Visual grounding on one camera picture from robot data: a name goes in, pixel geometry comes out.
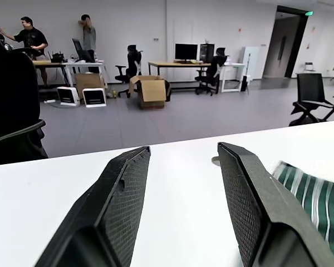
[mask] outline white desk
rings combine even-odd
[[[238,266],[217,143],[334,182],[334,121],[151,146],[131,267]],[[123,150],[0,166],[0,267],[33,266],[75,200]]]
[[[240,68],[239,72],[241,74],[241,77],[239,77],[239,80],[240,80],[240,84],[238,86],[237,89],[225,89],[225,74],[227,72],[227,68],[228,67],[233,67],[233,68]],[[220,90],[221,93],[225,93],[225,92],[240,92],[241,91],[241,85],[242,85],[242,80],[243,80],[243,77],[245,75],[245,64],[243,63],[229,63],[229,62],[226,62],[224,64],[224,67],[222,69],[222,76],[221,76],[221,80],[223,81],[222,83],[222,89]]]
[[[106,72],[104,61],[95,62],[95,63],[90,63],[90,62],[63,63],[63,65],[65,66],[68,82],[71,87],[73,87],[73,79],[72,79],[72,73],[71,73],[72,68],[74,67],[97,67],[99,68],[99,73],[102,75],[104,79],[105,88],[107,88],[108,78],[107,78],[107,72]]]

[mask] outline black t-shirt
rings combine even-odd
[[[17,42],[23,42],[25,47],[40,46],[43,43],[48,44],[43,33],[34,27],[30,30],[23,29],[14,38]],[[43,55],[45,50],[41,49],[40,52]]]

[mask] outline doorway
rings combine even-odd
[[[277,7],[264,78],[291,78],[308,20],[306,13],[300,9]]]

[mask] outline open cardboard box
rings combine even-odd
[[[77,73],[76,84],[79,99],[83,99],[83,90],[86,88],[105,88],[104,79],[99,73]]]
[[[170,86],[160,76],[135,76],[130,79],[129,92],[134,92],[135,84],[141,108],[164,108]]]

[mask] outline striped cushion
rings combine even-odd
[[[305,174],[281,162],[273,176],[301,203],[334,253],[334,183]]]

